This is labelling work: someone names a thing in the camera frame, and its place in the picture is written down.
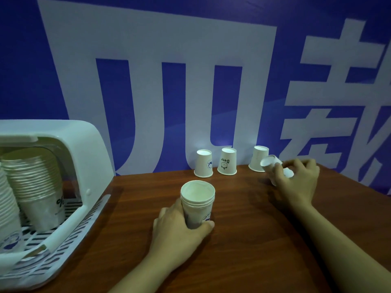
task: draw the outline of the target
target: right hand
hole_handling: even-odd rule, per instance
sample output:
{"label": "right hand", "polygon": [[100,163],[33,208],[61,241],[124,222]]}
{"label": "right hand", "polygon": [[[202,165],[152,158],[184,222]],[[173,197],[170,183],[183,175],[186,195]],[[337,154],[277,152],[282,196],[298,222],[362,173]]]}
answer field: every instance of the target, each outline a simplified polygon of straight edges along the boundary
{"label": "right hand", "polygon": [[[285,177],[283,173],[283,168],[289,166],[293,167],[293,172],[295,172],[291,178]],[[300,161],[296,158],[285,161],[282,165],[279,163],[275,164],[273,172],[277,188],[291,207],[311,206],[319,170],[315,159]]]}

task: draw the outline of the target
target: left hand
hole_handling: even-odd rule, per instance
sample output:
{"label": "left hand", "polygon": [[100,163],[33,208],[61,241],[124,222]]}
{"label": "left hand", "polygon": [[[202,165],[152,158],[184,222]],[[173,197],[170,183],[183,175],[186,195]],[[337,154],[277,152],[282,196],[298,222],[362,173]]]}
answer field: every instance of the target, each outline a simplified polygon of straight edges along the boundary
{"label": "left hand", "polygon": [[214,226],[213,221],[205,221],[197,229],[188,229],[179,198],[170,208],[162,208],[154,220],[148,256],[164,261],[173,271],[193,254]]}

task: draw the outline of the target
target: hand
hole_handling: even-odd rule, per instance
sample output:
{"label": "hand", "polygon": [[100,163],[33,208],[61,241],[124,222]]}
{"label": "hand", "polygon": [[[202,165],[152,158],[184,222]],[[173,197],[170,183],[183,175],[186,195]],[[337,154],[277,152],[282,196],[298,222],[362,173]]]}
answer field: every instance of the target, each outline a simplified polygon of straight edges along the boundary
{"label": "hand", "polygon": [[162,208],[154,220],[149,256],[165,262],[173,271],[193,254],[214,226],[213,221],[205,221],[197,229],[188,229],[179,198],[170,208]]}
{"label": "hand", "polygon": [[[293,167],[295,175],[291,178],[284,176],[283,167]],[[281,196],[291,207],[311,206],[312,197],[316,189],[319,167],[315,159],[300,161],[298,158],[283,162],[282,165],[276,163],[273,171],[277,188]]]}

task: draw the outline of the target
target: blue wall banner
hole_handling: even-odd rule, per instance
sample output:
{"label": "blue wall banner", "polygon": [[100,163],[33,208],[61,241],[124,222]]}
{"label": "blue wall banner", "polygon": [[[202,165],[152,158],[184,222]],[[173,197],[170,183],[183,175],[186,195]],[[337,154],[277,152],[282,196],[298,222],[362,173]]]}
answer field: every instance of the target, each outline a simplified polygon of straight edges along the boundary
{"label": "blue wall banner", "polygon": [[0,0],[1,119],[79,119],[118,175],[223,147],[391,194],[391,0]]}

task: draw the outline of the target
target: brown tabletop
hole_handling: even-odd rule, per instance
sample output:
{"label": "brown tabletop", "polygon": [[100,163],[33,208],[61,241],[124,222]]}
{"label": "brown tabletop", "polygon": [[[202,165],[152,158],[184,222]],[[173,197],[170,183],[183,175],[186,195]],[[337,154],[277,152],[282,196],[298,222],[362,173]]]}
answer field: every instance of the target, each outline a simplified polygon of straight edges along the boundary
{"label": "brown tabletop", "polygon": [[[216,226],[160,292],[331,292],[334,284],[300,224],[278,200],[264,173],[216,168],[204,179],[216,188]],[[148,251],[162,207],[197,180],[192,171],[115,177],[113,194],[61,273],[37,292],[107,292]],[[321,168],[314,206],[391,270],[391,199]]]}

